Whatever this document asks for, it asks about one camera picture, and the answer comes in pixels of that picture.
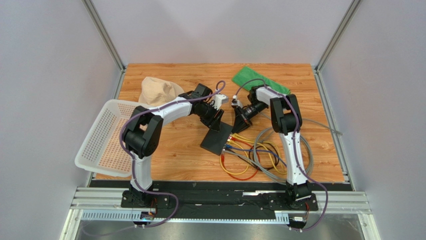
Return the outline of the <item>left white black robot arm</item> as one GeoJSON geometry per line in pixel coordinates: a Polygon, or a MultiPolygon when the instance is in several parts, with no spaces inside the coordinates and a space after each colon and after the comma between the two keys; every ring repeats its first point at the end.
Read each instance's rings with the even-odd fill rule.
{"type": "Polygon", "coordinates": [[[129,190],[123,201],[148,207],[155,201],[157,192],[152,190],[151,160],[158,148],[162,128],[183,117],[197,115],[210,130],[218,132],[224,110],[221,106],[229,101],[222,89],[212,91],[198,84],[195,90],[184,92],[166,103],[145,108],[137,106],[130,119],[122,126],[119,143],[132,158],[129,190]]]}

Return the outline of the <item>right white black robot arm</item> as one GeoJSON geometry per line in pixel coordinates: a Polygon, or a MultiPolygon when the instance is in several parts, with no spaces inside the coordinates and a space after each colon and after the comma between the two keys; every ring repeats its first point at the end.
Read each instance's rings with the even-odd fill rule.
{"type": "Polygon", "coordinates": [[[251,118],[266,108],[270,109],[272,128],[279,134],[285,152],[286,204],[291,209],[304,207],[312,197],[312,190],[302,158],[302,117],[296,96],[277,92],[268,85],[258,85],[251,88],[247,97],[251,104],[245,107],[236,94],[231,99],[235,113],[232,133],[247,129],[252,125],[251,118]]]}

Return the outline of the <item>black network switch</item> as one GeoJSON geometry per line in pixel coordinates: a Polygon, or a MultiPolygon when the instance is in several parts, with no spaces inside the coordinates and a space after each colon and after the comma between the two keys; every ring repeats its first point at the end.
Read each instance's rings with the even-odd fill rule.
{"type": "Polygon", "coordinates": [[[225,145],[232,134],[233,126],[227,123],[220,123],[220,130],[209,130],[202,140],[200,147],[208,152],[220,156],[225,145]]]}

